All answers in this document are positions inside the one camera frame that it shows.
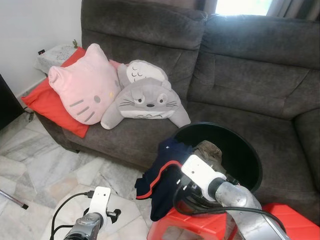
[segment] electrical outlet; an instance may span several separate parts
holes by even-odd
[[[44,52],[45,52],[45,50],[42,49],[42,50],[38,51],[38,54],[41,55],[41,54],[43,54]]]

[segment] sofa leg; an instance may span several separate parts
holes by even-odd
[[[63,147],[65,150],[68,150],[68,151],[73,152],[73,153],[76,153],[76,154],[78,154],[78,153],[80,152],[80,150],[74,150],[74,149],[72,149],[72,148],[65,147],[65,146],[62,146],[62,145],[61,145],[61,147]]]

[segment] orange stripe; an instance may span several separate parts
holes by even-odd
[[[150,190],[144,194],[144,195],[141,195],[141,196],[136,196],[136,199],[146,199],[148,197],[150,197],[150,195],[152,194],[152,188],[154,187],[154,185],[159,181],[160,177],[161,177],[161,173],[170,165],[177,165],[179,166],[180,168],[182,167],[182,164],[176,160],[171,160],[171,161],[168,161],[165,165],[163,165],[161,168],[160,168],[160,171],[158,173],[158,176],[155,178],[155,180],[153,180],[153,182],[150,184]]]

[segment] red pillow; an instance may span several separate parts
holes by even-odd
[[[61,66],[67,67],[74,64],[85,53],[86,51],[83,48],[78,47],[75,53]],[[21,99],[29,108],[55,122],[57,125],[81,138],[85,137],[89,125],[82,124],[69,115],[59,95],[49,85],[48,78],[43,80],[28,96]]]

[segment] brown cloth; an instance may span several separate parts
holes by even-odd
[[[204,140],[193,148],[193,154],[201,158],[206,164],[208,164],[216,172],[226,174],[226,170],[221,165],[222,152],[212,142]]]

